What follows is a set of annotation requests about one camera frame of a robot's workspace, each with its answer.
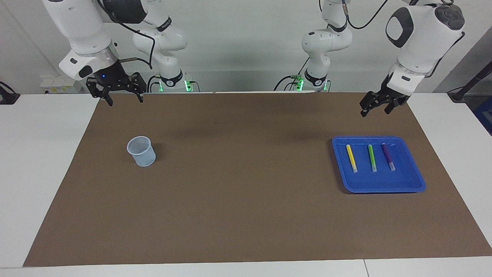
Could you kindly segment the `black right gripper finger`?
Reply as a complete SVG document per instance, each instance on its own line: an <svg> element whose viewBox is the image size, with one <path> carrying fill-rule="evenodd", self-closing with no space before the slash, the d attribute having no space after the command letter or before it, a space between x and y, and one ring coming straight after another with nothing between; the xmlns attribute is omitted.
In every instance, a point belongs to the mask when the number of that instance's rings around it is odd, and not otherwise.
<svg viewBox="0 0 492 277"><path fill-rule="evenodd" d="M114 81L109 77L88 77L86 79L86 87L92 97L105 100L110 107L113 106L110 96L113 86Z"/></svg>
<svg viewBox="0 0 492 277"><path fill-rule="evenodd" d="M144 102L143 95L146 93L146 82L139 72L129 76L129 91L137 96L139 102Z"/></svg>

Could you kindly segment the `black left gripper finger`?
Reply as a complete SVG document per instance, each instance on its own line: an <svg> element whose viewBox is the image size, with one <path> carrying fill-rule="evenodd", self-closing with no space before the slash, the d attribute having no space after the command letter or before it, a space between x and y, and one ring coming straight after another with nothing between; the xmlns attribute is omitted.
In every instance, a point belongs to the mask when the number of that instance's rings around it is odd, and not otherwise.
<svg viewBox="0 0 492 277"><path fill-rule="evenodd" d="M408 98L392 98L384 109L385 113L389 115L395 108L405 105L407 100Z"/></svg>
<svg viewBox="0 0 492 277"><path fill-rule="evenodd" d="M371 109L379 107L385 103L385 95L379 92L367 92L360 101L361 116L366 117Z"/></svg>

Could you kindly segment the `purple marker pen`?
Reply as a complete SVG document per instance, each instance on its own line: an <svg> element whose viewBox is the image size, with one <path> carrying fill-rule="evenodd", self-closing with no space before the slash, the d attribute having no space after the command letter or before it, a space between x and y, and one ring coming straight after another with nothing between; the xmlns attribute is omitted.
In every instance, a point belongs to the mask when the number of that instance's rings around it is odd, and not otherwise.
<svg viewBox="0 0 492 277"><path fill-rule="evenodd" d="M396 171L395 164L394 164L394 161L392 160L392 156L390 154L388 144L383 143L383 144L381 144L381 147L382 147L385 159L389 165L390 170L393 172Z"/></svg>

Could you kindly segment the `yellow marker pen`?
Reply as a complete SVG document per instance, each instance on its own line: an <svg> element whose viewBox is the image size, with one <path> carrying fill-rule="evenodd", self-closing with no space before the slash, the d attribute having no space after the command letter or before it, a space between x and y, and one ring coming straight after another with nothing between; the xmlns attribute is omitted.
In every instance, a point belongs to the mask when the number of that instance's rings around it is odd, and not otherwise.
<svg viewBox="0 0 492 277"><path fill-rule="evenodd" d="M349 156L349 161L350 161L350 165L352 167L352 171L355 173L355 172L358 172L358 168L357 168L357 165L356 165L356 160L355 160L355 157L354 157L354 153L352 151L352 148L351 148L351 145L350 144L347 144L346 145L346 150L347 150L347 154Z"/></svg>

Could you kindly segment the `translucent plastic cup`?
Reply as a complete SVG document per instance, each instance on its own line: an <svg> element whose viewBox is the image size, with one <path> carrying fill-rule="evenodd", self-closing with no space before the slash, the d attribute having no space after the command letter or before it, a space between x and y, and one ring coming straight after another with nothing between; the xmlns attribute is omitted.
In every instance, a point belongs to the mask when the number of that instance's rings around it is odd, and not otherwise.
<svg viewBox="0 0 492 277"><path fill-rule="evenodd" d="M156 154L151 140L146 136L132 138L128 142L126 150L140 167L147 167L155 162Z"/></svg>

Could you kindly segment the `blue plastic tray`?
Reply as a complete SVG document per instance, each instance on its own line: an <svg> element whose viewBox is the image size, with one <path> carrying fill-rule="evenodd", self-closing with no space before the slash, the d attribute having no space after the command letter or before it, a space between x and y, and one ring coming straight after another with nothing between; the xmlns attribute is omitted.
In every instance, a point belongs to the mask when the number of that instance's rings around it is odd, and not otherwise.
<svg viewBox="0 0 492 277"><path fill-rule="evenodd" d="M388 144L396 171L391 171L381 144ZM346 145L350 144L358 172L353 172ZM377 172L372 172L368 145L374 148ZM406 142L397 136L337 136L332 139L343 186L356 194L418 193L426 189Z"/></svg>

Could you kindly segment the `black slanted stand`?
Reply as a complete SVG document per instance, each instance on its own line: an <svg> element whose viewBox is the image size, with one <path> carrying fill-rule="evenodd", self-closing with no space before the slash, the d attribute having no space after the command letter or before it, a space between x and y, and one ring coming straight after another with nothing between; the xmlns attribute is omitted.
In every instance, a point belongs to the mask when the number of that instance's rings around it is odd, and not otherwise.
<svg viewBox="0 0 492 277"><path fill-rule="evenodd" d="M490 61L484 68L476 74L473 79L471 79L467 84L462 87L458 87L448 91L446 94L450 97L453 102L462 102L466 93L478 84L482 79L486 78L489 74L492 73L492 61Z"/></svg>

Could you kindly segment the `blue box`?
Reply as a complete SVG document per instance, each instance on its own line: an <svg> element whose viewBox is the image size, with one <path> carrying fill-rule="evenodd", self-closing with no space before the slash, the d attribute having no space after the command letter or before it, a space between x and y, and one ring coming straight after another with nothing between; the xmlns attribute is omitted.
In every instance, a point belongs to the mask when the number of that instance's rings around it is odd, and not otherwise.
<svg viewBox="0 0 492 277"><path fill-rule="evenodd" d="M473 114L492 136L492 96L473 109Z"/></svg>

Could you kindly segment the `brown table mat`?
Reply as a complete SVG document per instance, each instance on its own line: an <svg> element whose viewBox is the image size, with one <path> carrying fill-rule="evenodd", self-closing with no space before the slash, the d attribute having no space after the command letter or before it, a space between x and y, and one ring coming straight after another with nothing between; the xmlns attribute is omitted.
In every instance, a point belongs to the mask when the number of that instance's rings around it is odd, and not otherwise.
<svg viewBox="0 0 492 277"><path fill-rule="evenodd" d="M27 267L490 256L408 106L358 93L116 94L100 101ZM416 194L352 194L332 139L404 139ZM137 165L128 142L151 140Z"/></svg>

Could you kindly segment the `white wall socket box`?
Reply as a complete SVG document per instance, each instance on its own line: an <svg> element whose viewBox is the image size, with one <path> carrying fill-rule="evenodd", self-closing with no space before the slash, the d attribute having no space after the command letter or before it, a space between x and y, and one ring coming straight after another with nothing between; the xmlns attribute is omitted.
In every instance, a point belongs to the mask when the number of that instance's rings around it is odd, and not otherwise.
<svg viewBox="0 0 492 277"><path fill-rule="evenodd" d="M83 88L79 81L76 81L70 77L44 77L40 83L40 90L42 93L82 93Z"/></svg>

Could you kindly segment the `black clamp mount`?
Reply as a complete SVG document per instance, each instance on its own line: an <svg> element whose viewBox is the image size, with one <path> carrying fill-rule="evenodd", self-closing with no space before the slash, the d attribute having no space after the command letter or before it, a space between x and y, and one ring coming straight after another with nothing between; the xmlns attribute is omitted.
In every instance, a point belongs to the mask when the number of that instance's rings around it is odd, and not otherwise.
<svg viewBox="0 0 492 277"><path fill-rule="evenodd" d="M19 97L19 93L16 93L5 82L0 81L0 105L14 105Z"/></svg>

